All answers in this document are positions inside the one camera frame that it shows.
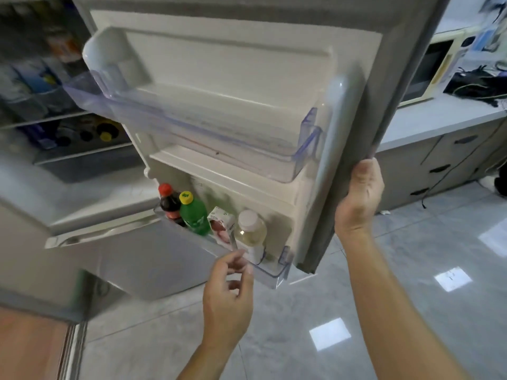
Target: yellow bottle cap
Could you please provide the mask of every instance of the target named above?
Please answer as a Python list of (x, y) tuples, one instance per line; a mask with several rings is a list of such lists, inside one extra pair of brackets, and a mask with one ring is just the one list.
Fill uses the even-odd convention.
[(102, 132), (100, 134), (100, 140), (106, 142), (106, 143), (109, 143), (111, 140), (112, 140), (112, 135), (111, 133), (108, 133), (108, 132)]
[(183, 205), (188, 205), (194, 201), (194, 195), (192, 192), (183, 191), (180, 193), (180, 201)]

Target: gray tile floor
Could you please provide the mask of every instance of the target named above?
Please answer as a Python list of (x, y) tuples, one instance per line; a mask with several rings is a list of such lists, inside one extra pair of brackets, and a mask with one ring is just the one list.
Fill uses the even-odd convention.
[[(507, 217), (507, 200), (471, 183), (377, 215), (374, 234), (416, 308), (473, 378), (507, 378), (507, 259), (477, 237)], [(446, 292), (435, 275), (460, 267)], [(122, 296), (88, 325), (81, 380), (173, 379), (200, 342), (202, 286), (156, 302)], [(277, 291), (255, 286), (248, 332), (230, 379), (375, 379), (354, 307), (347, 261), (333, 239), (317, 273), (293, 268)], [(350, 334), (317, 350), (310, 331), (341, 319)]]

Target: cabinet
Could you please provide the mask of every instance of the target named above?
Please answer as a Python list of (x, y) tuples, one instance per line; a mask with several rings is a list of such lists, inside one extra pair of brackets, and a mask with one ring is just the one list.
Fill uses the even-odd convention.
[(506, 121), (493, 120), (378, 153), (385, 183), (379, 210), (419, 200), (437, 183), (430, 195), (485, 176), (507, 156)]
[(428, 173), (422, 166), (440, 137), (377, 153), (385, 189), (379, 210), (408, 204), (420, 198), (429, 186)]
[(504, 119), (499, 119), (442, 136), (423, 163), (430, 187), (445, 176), (431, 194), (469, 180), (475, 168), (506, 138), (504, 127)]

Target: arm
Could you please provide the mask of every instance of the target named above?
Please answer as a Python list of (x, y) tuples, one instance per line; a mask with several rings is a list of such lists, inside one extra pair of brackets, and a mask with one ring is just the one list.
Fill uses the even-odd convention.
[(335, 231), (347, 254), (359, 322), (377, 377), (468, 379), (417, 313), (375, 244), (371, 221), (383, 189), (377, 160), (361, 161), (352, 171), (349, 193), (335, 216)]
[[(202, 300), (204, 336), (177, 380), (218, 380), (245, 334), (254, 310), (254, 275), (242, 256), (235, 251), (215, 262)], [(241, 273), (241, 281), (227, 281), (232, 273)]]

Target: finger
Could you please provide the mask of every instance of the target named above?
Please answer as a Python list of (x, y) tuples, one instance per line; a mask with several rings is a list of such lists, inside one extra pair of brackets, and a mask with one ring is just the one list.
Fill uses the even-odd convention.
[(384, 191), (384, 180), (382, 178), (382, 172), (380, 171), (380, 165), (377, 159), (373, 159), (372, 164), (372, 175), (370, 185), (376, 195), (381, 196)]
[(209, 276), (209, 285), (212, 287), (218, 285), (223, 286), (227, 274), (229, 274), (229, 269), (234, 269), (233, 267), (229, 268), (229, 264), (232, 265), (233, 262), (241, 258), (243, 254), (244, 251), (234, 251), (217, 259)]
[(375, 183), (383, 184), (384, 180), (382, 178), (382, 172), (380, 170), (379, 162), (376, 158), (372, 159), (372, 173), (370, 176), (371, 181), (374, 181)]
[(233, 291), (234, 289), (240, 289), (241, 288), (241, 281), (229, 280), (229, 281), (227, 281), (227, 286), (230, 291)]
[(233, 264), (237, 259), (241, 258), (245, 251), (243, 249), (238, 249), (237, 251), (232, 251), (231, 253), (226, 254), (219, 258), (219, 260), (225, 262), (227, 265)]
[(350, 179), (349, 193), (366, 193), (372, 173), (372, 164), (373, 161), (371, 159), (364, 159), (354, 166)]
[(241, 274), (241, 287), (239, 288), (238, 299), (245, 304), (254, 304), (254, 268), (248, 264), (245, 272)]
[(249, 261), (247, 259), (240, 257), (234, 260), (234, 262), (229, 267), (233, 268), (236, 273), (242, 273), (248, 264)]

